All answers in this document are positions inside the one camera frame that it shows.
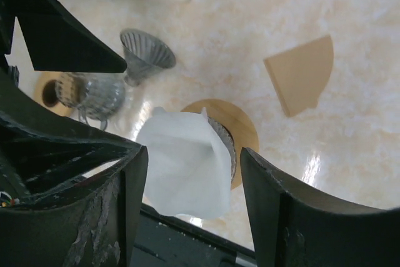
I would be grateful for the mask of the grey glass dripper cone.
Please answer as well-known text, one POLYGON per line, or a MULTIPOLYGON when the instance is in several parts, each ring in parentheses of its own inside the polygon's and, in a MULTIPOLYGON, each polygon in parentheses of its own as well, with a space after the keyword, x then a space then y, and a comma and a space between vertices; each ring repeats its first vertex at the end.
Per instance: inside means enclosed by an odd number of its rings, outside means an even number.
POLYGON ((132 87, 176 65, 170 47, 149 33, 124 29, 120 32, 120 40, 127 64, 124 80, 132 87))

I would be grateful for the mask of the white paper coffee filter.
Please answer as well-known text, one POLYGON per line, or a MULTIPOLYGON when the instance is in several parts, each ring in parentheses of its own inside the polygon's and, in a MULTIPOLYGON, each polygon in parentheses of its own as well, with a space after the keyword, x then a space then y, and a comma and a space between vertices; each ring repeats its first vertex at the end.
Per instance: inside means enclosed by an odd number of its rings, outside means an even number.
POLYGON ((161 215, 216 219, 229 211, 232 159, 206 109, 156 107, 136 141, 147 147, 144 195, 161 215))

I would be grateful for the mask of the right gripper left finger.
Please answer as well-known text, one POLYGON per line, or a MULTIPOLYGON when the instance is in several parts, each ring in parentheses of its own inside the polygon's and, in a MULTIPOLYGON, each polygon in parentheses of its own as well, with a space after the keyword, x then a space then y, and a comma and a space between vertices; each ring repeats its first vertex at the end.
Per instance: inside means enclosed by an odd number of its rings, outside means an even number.
POLYGON ((1 209, 1 266, 128 266, 148 151, 36 204, 1 209))

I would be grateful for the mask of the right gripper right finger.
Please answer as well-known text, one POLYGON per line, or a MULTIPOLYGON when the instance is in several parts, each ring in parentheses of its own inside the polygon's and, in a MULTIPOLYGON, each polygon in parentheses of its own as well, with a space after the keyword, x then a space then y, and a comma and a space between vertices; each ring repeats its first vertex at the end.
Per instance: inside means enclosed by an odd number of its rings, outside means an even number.
POLYGON ((322 192, 249 148, 241 176, 258 266, 398 266, 399 209, 322 192))

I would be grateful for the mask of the clear glass dripper cone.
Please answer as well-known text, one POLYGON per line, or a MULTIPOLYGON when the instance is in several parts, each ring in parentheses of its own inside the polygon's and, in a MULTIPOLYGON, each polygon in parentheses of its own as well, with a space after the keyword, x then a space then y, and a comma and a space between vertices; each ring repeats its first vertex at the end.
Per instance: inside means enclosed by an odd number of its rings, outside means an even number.
POLYGON ((213 130, 219 136, 225 147, 227 147, 227 150, 231 158, 231 182, 233 182, 234 176, 236 174, 236 163, 237 163, 236 150, 234 147, 233 137, 231 136, 231 133, 215 119, 208 117, 208 123, 211 125, 213 130))

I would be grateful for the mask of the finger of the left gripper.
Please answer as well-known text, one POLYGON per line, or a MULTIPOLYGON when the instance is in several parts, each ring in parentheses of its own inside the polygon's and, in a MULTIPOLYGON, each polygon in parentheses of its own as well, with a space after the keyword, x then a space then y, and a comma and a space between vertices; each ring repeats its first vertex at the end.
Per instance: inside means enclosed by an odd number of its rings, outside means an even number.
POLYGON ((47 110, 1 111, 1 199, 34 203, 139 145, 47 110))
POLYGON ((36 71, 123 73, 125 60, 58 0, 1 0, 1 70, 9 65, 14 25, 21 27, 36 71))

